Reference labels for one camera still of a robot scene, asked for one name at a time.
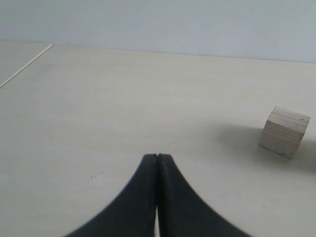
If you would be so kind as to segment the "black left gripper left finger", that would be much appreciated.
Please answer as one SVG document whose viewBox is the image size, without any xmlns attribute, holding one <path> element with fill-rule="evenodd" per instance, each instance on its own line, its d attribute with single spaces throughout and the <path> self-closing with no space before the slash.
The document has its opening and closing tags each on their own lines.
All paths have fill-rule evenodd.
<svg viewBox="0 0 316 237">
<path fill-rule="evenodd" d="M 154 237 L 158 157 L 144 155 L 132 178 L 99 214 L 69 237 Z"/>
</svg>

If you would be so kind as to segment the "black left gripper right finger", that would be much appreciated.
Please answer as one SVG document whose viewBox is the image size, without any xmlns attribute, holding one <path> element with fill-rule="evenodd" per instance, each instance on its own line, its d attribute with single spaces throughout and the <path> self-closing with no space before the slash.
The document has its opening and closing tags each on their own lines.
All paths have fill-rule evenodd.
<svg viewBox="0 0 316 237">
<path fill-rule="evenodd" d="M 171 155 L 158 155 L 158 226 L 161 237 L 248 237 L 209 207 Z"/>
</svg>

